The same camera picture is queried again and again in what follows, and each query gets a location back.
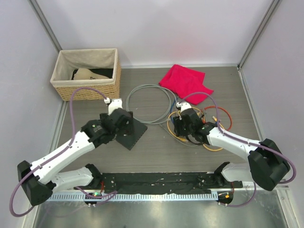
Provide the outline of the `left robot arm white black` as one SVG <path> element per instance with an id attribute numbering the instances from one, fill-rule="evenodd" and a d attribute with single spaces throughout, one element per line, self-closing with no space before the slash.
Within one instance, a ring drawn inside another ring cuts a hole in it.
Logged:
<path id="1" fill-rule="evenodd" d="M 111 114 L 100 114 L 99 119 L 88 121 L 70 141 L 52 153 L 32 163 L 19 163 L 18 178 L 30 204 L 37 206 L 49 199 L 53 193 L 68 188 L 97 189 L 101 184 L 102 175 L 93 164 L 87 164 L 75 171 L 61 170 L 87 152 L 114 140 L 122 130 L 132 124 L 133 113 L 122 108 Z"/>

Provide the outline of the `black network switch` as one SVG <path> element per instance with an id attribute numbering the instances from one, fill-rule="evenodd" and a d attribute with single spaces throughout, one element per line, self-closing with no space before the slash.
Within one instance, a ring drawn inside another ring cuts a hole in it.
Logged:
<path id="1" fill-rule="evenodd" d="M 117 132 L 115 140 L 126 149 L 131 150 L 146 130 L 146 125 L 136 119 L 132 119 Z"/>

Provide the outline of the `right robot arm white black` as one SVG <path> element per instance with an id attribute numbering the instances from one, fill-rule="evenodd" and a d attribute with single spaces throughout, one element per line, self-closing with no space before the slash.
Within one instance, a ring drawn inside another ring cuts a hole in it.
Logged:
<path id="1" fill-rule="evenodd" d="M 226 162 L 216 169 L 214 181 L 221 188 L 234 181 L 250 181 L 272 191 L 290 171 L 290 165 L 272 140 L 260 142 L 228 134 L 217 123 L 204 123 L 193 108 L 181 110 L 173 118 L 173 124 L 177 136 L 186 139 L 192 136 L 197 144 L 223 148 L 245 161 L 240 164 Z"/>

